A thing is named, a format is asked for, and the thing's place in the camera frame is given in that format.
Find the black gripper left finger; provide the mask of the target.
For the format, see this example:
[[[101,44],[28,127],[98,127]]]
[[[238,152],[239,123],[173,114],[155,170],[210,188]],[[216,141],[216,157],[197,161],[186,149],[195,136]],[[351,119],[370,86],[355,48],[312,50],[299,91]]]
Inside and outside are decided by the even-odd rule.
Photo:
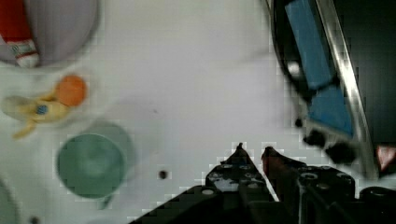
[[[254,224],[249,204],[274,200],[243,143],[206,175],[205,185],[221,193],[221,224]]]

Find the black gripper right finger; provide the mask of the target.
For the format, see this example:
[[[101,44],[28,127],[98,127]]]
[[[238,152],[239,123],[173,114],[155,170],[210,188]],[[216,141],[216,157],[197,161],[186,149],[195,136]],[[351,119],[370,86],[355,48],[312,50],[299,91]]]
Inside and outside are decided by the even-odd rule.
[[[264,150],[262,164],[277,198],[298,224],[339,224],[332,206],[355,200],[355,180],[331,166],[307,165],[273,147]]]

